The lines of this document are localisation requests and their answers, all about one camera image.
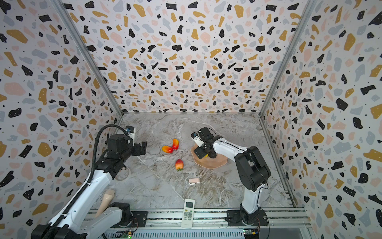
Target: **marble table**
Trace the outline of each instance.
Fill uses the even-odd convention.
[[[210,170],[197,165],[191,155],[194,145],[191,133],[208,126],[228,141],[259,148],[270,170],[269,189],[259,199],[261,207],[292,207],[284,190],[264,138],[257,115],[252,114],[127,114],[121,126],[136,128],[136,142],[148,141],[147,153],[130,157],[108,189],[115,190],[113,202],[129,203],[133,209],[183,208],[184,199],[195,199],[195,208],[238,208],[243,200],[236,164]],[[177,138],[179,149],[172,154],[161,150]],[[175,170],[182,159],[184,169]],[[200,184],[189,185],[190,178],[200,178]],[[102,195],[93,205],[97,209]]]

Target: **white remote control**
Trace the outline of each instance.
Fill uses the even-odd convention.
[[[195,207],[195,200],[193,199],[185,200],[185,206],[183,209],[183,218],[182,218],[183,228],[192,228],[192,221],[194,218],[194,207]]]

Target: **pink and white small device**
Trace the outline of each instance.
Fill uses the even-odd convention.
[[[199,180],[199,178],[189,179],[189,180],[188,180],[188,183],[189,183],[190,185],[195,185],[195,184],[199,184],[199,183],[200,183],[200,180]]]

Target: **terrazzo wall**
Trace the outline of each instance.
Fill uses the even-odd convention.
[[[84,182],[117,119],[49,1],[0,7],[0,238],[24,239]]]
[[[380,1],[317,1],[264,119],[317,238],[382,238]]]
[[[64,0],[124,112],[256,112],[306,0]]]

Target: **remote control screen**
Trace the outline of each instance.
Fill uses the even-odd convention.
[[[194,203],[186,202],[186,207],[187,208],[192,208],[193,205],[194,205]]]

